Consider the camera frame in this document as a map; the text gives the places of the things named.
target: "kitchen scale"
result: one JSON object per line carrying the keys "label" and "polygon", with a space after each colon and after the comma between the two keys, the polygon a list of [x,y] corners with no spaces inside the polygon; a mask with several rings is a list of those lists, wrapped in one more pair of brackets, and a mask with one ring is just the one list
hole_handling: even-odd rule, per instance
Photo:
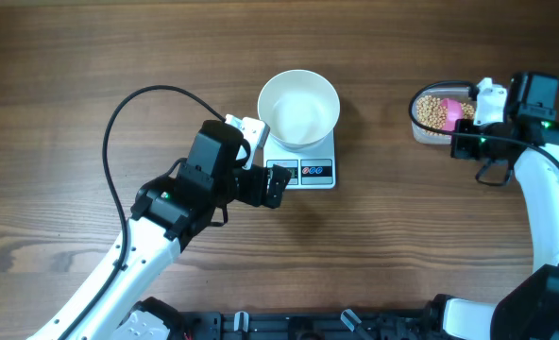
{"label": "kitchen scale", "polygon": [[297,150],[288,150],[269,138],[263,158],[266,167],[275,164],[290,170],[286,189],[331,189],[336,185],[334,131],[319,143]]}

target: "wooden surface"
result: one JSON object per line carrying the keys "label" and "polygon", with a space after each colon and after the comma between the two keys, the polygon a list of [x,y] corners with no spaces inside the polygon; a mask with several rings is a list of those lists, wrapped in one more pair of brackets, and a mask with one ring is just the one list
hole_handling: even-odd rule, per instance
{"label": "wooden surface", "polygon": [[[531,272],[518,184],[418,144],[411,96],[435,80],[559,76],[559,3],[260,2],[0,8],[0,339],[41,327],[119,232],[100,148],[115,106],[151,84],[256,116],[273,75],[309,69],[341,97],[338,186],[280,209],[234,203],[145,296],[181,311],[496,302]],[[121,113],[110,166],[126,211],[211,117],[174,93]]]}

